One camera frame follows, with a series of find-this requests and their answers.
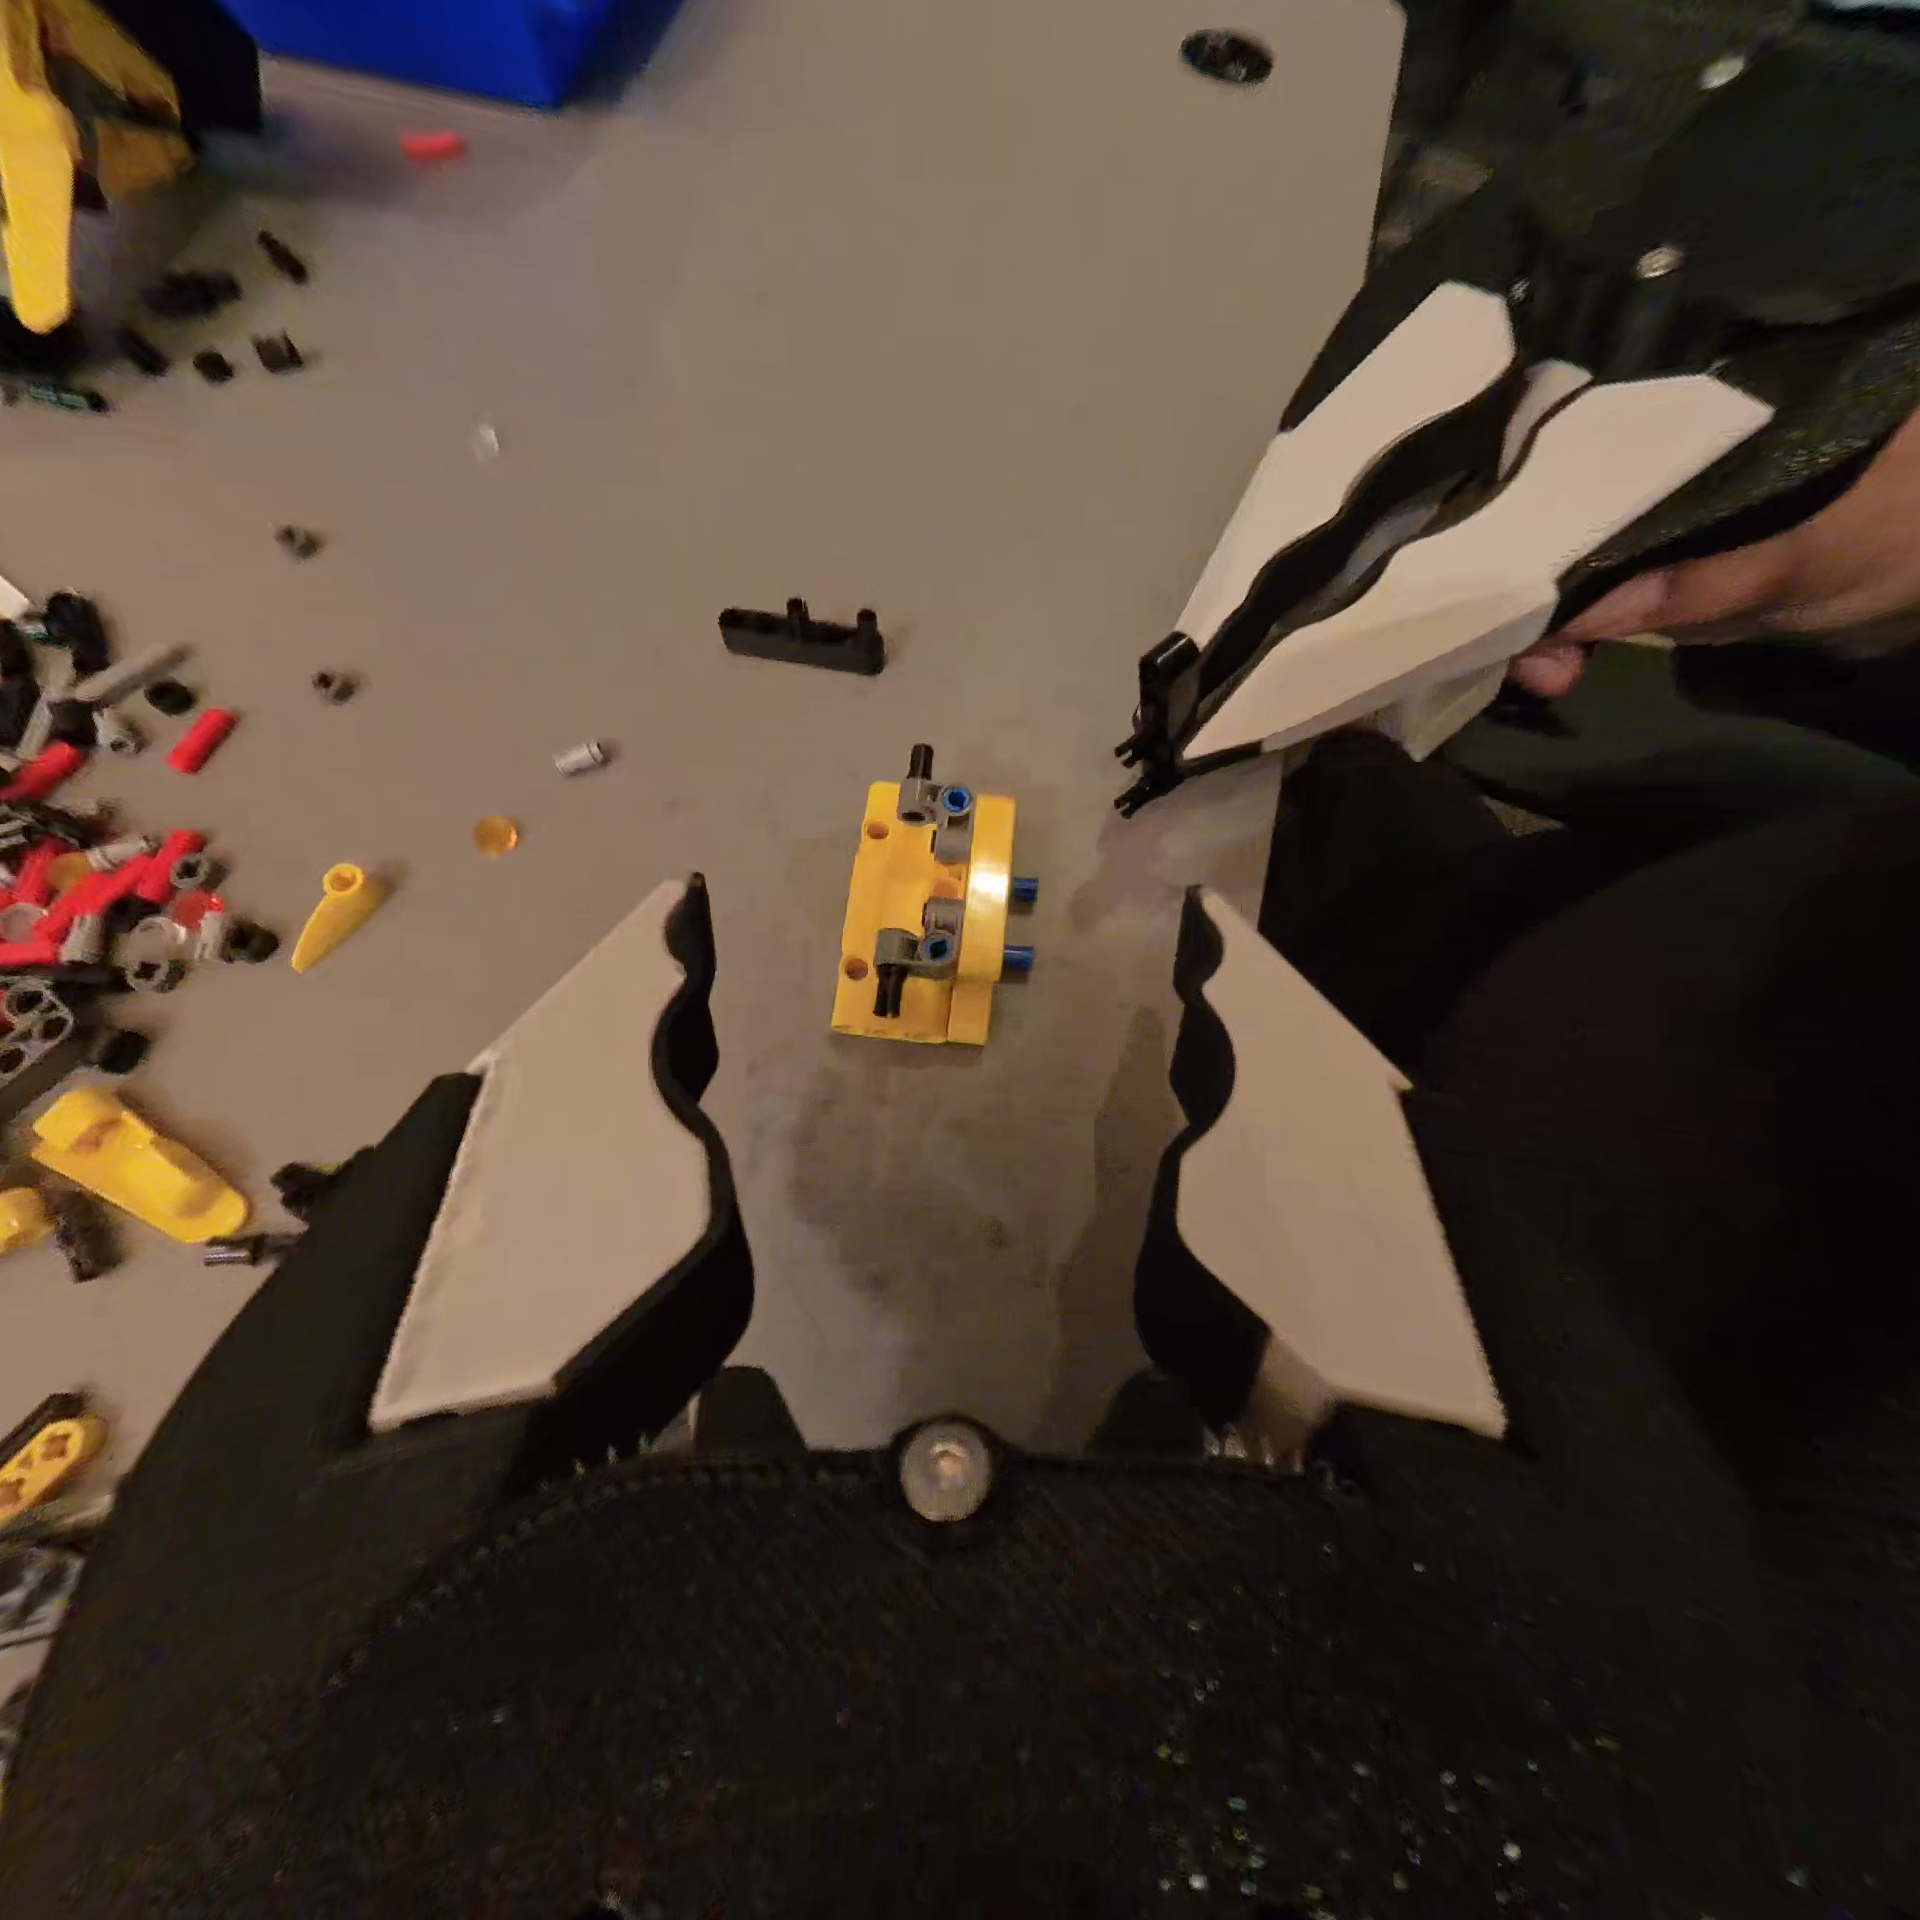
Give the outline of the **pile of building brick pieces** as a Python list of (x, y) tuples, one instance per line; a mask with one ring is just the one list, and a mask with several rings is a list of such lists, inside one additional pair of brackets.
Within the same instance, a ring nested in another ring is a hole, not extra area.
[(49, 1247), (79, 1286), (122, 1265), (130, 1225), (210, 1261), (273, 1247), (117, 1089), (153, 1047), (125, 999), (278, 950), (271, 928), (227, 914), (202, 833), (125, 833), (67, 794), (91, 762), (140, 747), (136, 702), (194, 708), (175, 652), (117, 657), (93, 600), (2, 583), (2, 1257)]

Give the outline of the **person's right hand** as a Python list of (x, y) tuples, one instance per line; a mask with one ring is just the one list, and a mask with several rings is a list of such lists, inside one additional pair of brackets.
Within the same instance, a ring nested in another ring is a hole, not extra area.
[(1912, 647), (1917, 418), (1816, 516), (1772, 538), (1624, 582), (1527, 647), (1504, 682), (1558, 698), (1595, 647), (1635, 637), (1680, 647), (1785, 637), (1846, 657)]

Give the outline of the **large blue plastic bin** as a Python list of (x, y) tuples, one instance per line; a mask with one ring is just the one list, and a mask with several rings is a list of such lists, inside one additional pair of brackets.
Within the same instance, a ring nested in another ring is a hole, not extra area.
[(607, 102), (683, 3), (227, 3), (261, 51), (536, 112)]

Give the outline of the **black beam with pins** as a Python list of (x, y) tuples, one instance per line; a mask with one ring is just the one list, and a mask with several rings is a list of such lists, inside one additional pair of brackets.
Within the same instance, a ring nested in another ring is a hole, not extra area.
[(1183, 751), (1199, 679), (1202, 647), (1187, 633), (1168, 633), (1138, 657), (1134, 726), (1112, 747), (1117, 763), (1131, 772), (1127, 789), (1112, 800), (1120, 820), (1134, 820), (1187, 779)]
[(779, 611), (725, 607), (714, 617), (728, 652), (761, 661), (829, 669), (854, 679), (874, 679), (889, 666), (889, 647), (872, 607), (852, 620), (822, 620), (802, 596)]

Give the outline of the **yellow toy vehicle model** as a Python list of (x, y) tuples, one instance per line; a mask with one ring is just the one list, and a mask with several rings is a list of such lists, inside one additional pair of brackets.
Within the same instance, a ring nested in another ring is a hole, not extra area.
[(76, 313), (80, 186), (122, 201), (190, 165), (175, 82), (105, 3), (2, 3), (2, 268), (27, 332)]

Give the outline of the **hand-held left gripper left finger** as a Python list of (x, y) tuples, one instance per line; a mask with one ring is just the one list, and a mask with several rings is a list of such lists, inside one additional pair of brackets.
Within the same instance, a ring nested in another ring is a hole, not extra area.
[(663, 882), (466, 1067), (371, 1433), (507, 1409), (645, 1442), (725, 1365), (755, 1261), (702, 1107), (713, 985), (709, 882)]

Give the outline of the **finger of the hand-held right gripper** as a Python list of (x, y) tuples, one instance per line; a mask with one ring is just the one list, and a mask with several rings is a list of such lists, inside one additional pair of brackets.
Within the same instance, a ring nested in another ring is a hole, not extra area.
[(1268, 443), (1174, 620), (1199, 643), (1183, 751), (1304, 737), (1393, 676), (1376, 611), (1306, 611), (1413, 497), (1491, 475), (1515, 389), (1507, 300), (1445, 280)]
[(1351, 603), (1283, 637), (1192, 735), (1192, 762), (1306, 743), (1515, 658), (1580, 557), (1768, 418), (1712, 371), (1583, 386), (1475, 512), (1403, 541)]

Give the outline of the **yellow brick assembly grey connectors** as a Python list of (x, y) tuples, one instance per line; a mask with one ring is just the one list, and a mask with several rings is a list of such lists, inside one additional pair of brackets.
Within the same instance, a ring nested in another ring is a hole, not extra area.
[(838, 1039), (988, 1042), (998, 985), (1034, 962), (1020, 924), (1038, 877), (1020, 869), (1014, 828), (1014, 800), (943, 772), (930, 743), (869, 787), (829, 1010)]

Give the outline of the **yellow cone tooth piece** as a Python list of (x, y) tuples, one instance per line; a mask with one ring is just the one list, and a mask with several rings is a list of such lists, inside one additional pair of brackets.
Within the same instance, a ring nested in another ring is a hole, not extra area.
[(389, 882), (356, 863), (337, 863), (324, 870), (320, 897), (291, 945), (287, 965), (309, 972), (334, 955), (386, 904)]

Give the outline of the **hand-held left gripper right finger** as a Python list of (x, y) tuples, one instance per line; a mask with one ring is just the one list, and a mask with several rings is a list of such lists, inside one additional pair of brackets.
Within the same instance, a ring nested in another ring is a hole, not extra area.
[(1254, 1456), (1337, 1409), (1501, 1440), (1403, 1070), (1211, 889), (1183, 897), (1173, 993), (1177, 1126), (1134, 1286), (1152, 1367)]

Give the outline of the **person's dark clothing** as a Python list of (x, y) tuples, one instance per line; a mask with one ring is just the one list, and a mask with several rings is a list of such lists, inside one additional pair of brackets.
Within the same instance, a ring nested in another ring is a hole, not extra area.
[(1346, 731), (1283, 779), (1257, 924), (1688, 1404), (1848, 1852), (1917, 1916), (1917, 794), (1517, 837)]

